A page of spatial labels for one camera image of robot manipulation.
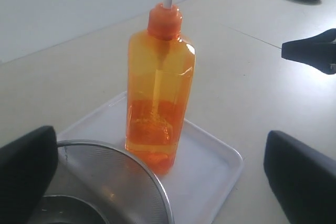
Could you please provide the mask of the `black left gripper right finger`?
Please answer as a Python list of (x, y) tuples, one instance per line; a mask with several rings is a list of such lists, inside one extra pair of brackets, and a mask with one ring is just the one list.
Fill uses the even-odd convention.
[(264, 171), (290, 223), (335, 223), (335, 160), (282, 131), (270, 131)]

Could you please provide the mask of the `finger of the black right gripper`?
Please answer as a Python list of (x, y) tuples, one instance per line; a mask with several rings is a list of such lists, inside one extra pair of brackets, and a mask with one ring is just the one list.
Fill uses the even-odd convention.
[(310, 38), (283, 43), (281, 57), (309, 65), (324, 74), (335, 74), (335, 29)]

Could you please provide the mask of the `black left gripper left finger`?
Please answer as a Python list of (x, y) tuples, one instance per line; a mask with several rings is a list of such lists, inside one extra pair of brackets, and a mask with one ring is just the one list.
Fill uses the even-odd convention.
[(27, 223), (58, 166), (56, 132), (39, 127), (1, 147), (1, 223)]

